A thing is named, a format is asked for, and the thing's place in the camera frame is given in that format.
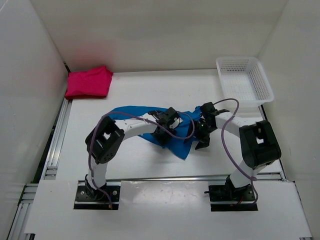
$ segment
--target white board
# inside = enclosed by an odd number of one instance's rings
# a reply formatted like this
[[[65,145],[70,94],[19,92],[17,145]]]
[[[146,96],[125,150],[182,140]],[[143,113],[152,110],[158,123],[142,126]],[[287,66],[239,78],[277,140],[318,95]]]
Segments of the white board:
[[[72,71],[211,69],[257,56],[287,0],[31,0]]]
[[[61,105],[67,71],[28,0],[0,0],[0,239],[33,180]]]
[[[193,111],[196,106],[223,99],[217,70],[176,70],[115,73],[106,99],[73,100],[56,175],[57,180],[83,180],[88,173],[88,152],[85,139],[105,113],[121,106],[174,107],[178,111]],[[242,115],[262,120],[256,108]],[[124,141],[107,167],[107,179],[162,178],[183,176],[228,175],[235,167],[221,143],[221,131],[210,135],[210,146],[195,150],[182,160],[168,149],[140,137]],[[226,132],[231,154],[242,160],[240,140]],[[279,173],[276,161],[263,170]]]
[[[211,212],[205,181],[121,183],[119,210],[73,209],[76,181],[42,180],[25,233],[35,240],[299,240],[311,237],[294,183],[258,181],[258,211]]]

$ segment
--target wire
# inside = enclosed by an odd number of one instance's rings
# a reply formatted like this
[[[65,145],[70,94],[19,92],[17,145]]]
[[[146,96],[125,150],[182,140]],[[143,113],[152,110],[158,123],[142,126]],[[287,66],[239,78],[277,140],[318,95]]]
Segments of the wire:
[[[256,199],[254,200],[254,202],[253,202],[252,204],[256,204],[257,201],[258,201],[258,197],[259,197],[259,196],[258,196],[257,190],[256,190],[255,187],[254,187],[254,181],[257,181],[257,178],[256,178],[255,176],[249,176],[245,171],[243,171],[243,170],[241,169],[241,167],[239,167],[239,165],[236,163],[236,161],[234,160],[234,158],[231,156],[231,154],[230,154],[230,152],[229,152],[229,150],[228,150],[228,148],[227,148],[226,141],[225,141],[225,129],[226,129],[228,123],[230,123],[230,122],[235,118],[236,113],[237,113],[238,110],[239,110],[240,103],[239,103],[239,101],[238,101],[237,99],[235,99],[235,98],[226,98],[226,99],[222,99],[222,100],[220,100],[220,101],[215,102],[213,105],[219,104],[219,103],[221,103],[221,102],[229,101],[229,100],[232,100],[232,101],[235,101],[235,102],[236,102],[236,108],[235,108],[232,116],[231,116],[227,121],[225,121],[225,123],[224,123],[223,126],[222,126],[222,129],[221,129],[221,141],[222,141],[222,145],[223,145],[223,148],[224,148],[224,150],[225,150],[225,153],[227,154],[227,156],[229,157],[229,159],[231,160],[231,162],[233,163],[233,165],[236,167],[236,169],[238,169],[240,173],[242,173],[247,179],[250,180],[252,189],[253,189],[253,191],[254,191],[255,194],[256,194]]]
[[[95,126],[94,128],[94,131],[93,131],[93,135],[92,135],[92,138],[91,138],[91,142],[90,142],[90,148],[89,148],[89,157],[88,157],[88,165],[89,165],[89,169],[90,169],[90,172],[91,172],[91,179],[92,179],[92,184],[93,186],[99,190],[100,192],[102,192],[104,195],[106,195],[106,197],[108,198],[108,201],[109,201],[109,206],[110,208],[112,209],[112,201],[111,201],[111,198],[109,196],[109,194],[104,191],[103,189],[101,189],[100,187],[97,186],[96,182],[95,182],[95,178],[94,178],[94,171],[92,169],[92,166],[91,166],[91,156],[92,156],[92,151],[93,151],[93,147],[94,147],[94,140],[96,139],[96,135],[97,135],[97,131],[98,131],[98,128],[100,126],[100,124],[102,123],[102,121],[107,117],[109,116],[110,114],[120,114],[120,115],[124,115],[124,116],[127,116],[127,117],[130,117],[132,119],[137,119],[137,120],[141,120],[141,121],[145,121],[147,123],[150,123],[150,124],[154,124],[156,126],[158,126],[159,128],[161,128],[162,130],[164,130],[166,133],[168,133],[171,137],[175,138],[175,139],[181,139],[181,140],[185,140],[185,139],[189,139],[191,138],[194,133],[195,133],[195,130],[196,130],[196,127],[195,127],[195,122],[194,120],[192,119],[192,117],[185,113],[185,112],[180,112],[178,111],[178,113],[180,114],[183,114],[183,115],[186,115],[188,118],[190,118],[191,120],[191,123],[192,123],[192,132],[190,133],[190,135],[186,136],[186,137],[181,137],[181,136],[176,136],[176,135],[173,135],[169,130],[167,130],[165,127],[161,126],[160,124],[158,124],[157,122],[155,121],[152,121],[152,120],[149,120],[149,119],[146,119],[146,118],[143,118],[143,117],[138,117],[138,116],[134,116],[134,115],[131,115],[131,114],[128,114],[126,112],[122,112],[122,111],[111,111],[111,112],[108,112],[107,114],[103,115],[99,122],[97,123],[97,125]]]

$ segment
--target blue cloth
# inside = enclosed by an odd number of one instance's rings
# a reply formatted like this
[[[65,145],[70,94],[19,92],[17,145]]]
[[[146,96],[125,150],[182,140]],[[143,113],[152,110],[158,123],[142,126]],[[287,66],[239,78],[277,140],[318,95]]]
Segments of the blue cloth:
[[[166,108],[154,107],[154,106],[122,106],[122,107],[117,107],[117,108],[113,109],[112,111],[124,112],[124,113],[139,117],[139,116],[142,116],[150,111],[163,111],[163,112],[165,112],[166,110],[167,110]],[[185,111],[185,113],[187,113],[193,120],[197,121],[200,119],[201,111],[200,111],[199,106],[197,106],[195,108],[194,112]],[[125,119],[130,118],[128,116],[124,116],[121,114],[110,114],[109,117],[114,120],[125,120]],[[176,136],[187,137],[188,128],[189,128],[189,124],[190,124],[191,120],[187,115],[184,115],[184,114],[180,114],[180,118],[182,118],[183,122],[181,122],[179,124],[179,126],[177,128],[175,128]],[[143,138],[153,144],[160,145],[158,143],[158,141],[156,139],[154,139],[154,137],[149,133],[143,134],[139,137],[141,137],[141,138]],[[188,142],[184,143],[184,140],[182,140],[182,139],[172,138],[169,141],[169,143],[164,146],[164,148],[170,149],[170,151],[174,155],[176,155],[177,157],[184,160],[187,158],[187,156],[190,152],[191,144],[194,140],[196,140],[196,138],[192,137]]]

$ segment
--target white table surface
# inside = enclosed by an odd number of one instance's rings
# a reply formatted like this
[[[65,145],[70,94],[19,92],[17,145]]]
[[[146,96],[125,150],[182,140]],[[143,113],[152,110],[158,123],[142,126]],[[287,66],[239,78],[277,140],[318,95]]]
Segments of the white table surface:
[[[42,180],[25,233],[35,240],[299,240],[311,237],[292,182],[258,181],[258,211],[211,212],[206,181],[121,183],[119,210],[73,209],[77,184]]]
[[[105,113],[121,106],[173,107],[178,111],[193,111],[196,106],[223,99],[216,69],[175,70],[115,73],[105,99],[73,100],[68,125],[60,153],[56,180],[83,180],[88,173],[88,152],[85,139]],[[241,117],[262,120],[257,108]],[[210,135],[210,146],[195,150],[195,143],[182,160],[168,149],[140,137],[124,141],[109,162],[107,179],[135,179],[228,175],[235,167],[221,143],[221,131]],[[239,163],[242,160],[240,140],[225,133],[227,146]],[[263,173],[282,171],[279,161],[266,167]]]

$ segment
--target black clamp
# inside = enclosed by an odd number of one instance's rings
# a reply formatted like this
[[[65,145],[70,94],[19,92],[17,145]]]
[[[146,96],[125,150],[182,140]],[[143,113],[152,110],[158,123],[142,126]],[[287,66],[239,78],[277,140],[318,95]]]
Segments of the black clamp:
[[[210,144],[210,133],[217,129],[216,116],[222,113],[229,112],[226,109],[217,110],[212,102],[207,102],[200,107],[201,116],[199,121],[193,121],[195,126],[194,137],[199,141],[195,149],[206,148]],[[192,132],[192,123],[188,129],[188,135]]]
[[[91,140],[94,134],[93,129],[85,139],[86,150],[89,152]],[[105,164],[114,158],[121,142],[125,137],[125,131],[119,129],[109,116],[105,117],[96,132],[93,142],[92,156],[96,164]]]
[[[269,165],[281,157],[275,133],[267,120],[240,127],[239,136],[243,160],[250,168]]]
[[[173,107],[169,107],[166,111],[150,111],[148,113],[156,119],[158,124],[160,124],[173,135],[176,135],[177,131],[170,128],[170,126],[174,124],[175,121],[180,118],[180,116]],[[155,129],[154,133],[151,133],[151,135],[159,142],[161,146],[166,145],[172,139],[172,136],[170,136],[159,126]]]

